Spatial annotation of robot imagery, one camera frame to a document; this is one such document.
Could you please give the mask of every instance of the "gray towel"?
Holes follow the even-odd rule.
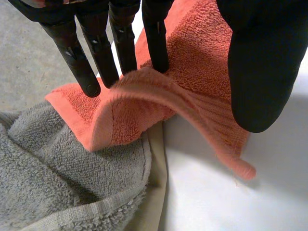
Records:
[[[48,102],[0,113],[0,231],[122,230],[150,168],[146,134],[90,153]]]

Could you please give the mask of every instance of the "folded towel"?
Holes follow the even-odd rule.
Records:
[[[150,169],[146,134],[91,153],[46,101],[0,113],[0,230],[123,230]]]
[[[98,98],[83,95],[77,84],[64,85],[46,99],[89,151],[130,143],[158,121],[175,113],[191,122],[218,159],[243,179],[256,171],[239,155],[248,132],[231,112],[227,56],[231,30],[215,0],[177,0],[166,20],[170,69],[131,72]],[[144,32],[137,44],[139,65],[151,65]]]

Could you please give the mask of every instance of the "gray floor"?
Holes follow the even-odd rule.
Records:
[[[75,82],[53,40],[8,1],[0,1],[0,110],[19,111],[42,101],[52,89]],[[82,47],[97,73],[77,23]],[[107,35],[112,42],[110,27]]]

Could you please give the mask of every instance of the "beige fabric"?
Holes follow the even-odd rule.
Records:
[[[146,197],[126,231],[157,231],[162,214],[167,183],[163,124],[148,129],[152,167]]]

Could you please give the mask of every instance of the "white surface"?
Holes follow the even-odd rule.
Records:
[[[133,23],[142,30],[141,11]],[[115,46],[113,54],[119,73]],[[188,122],[165,123],[169,170],[160,231],[308,230],[308,52],[291,99],[266,132],[252,134],[242,157],[257,178],[242,182],[214,158]]]

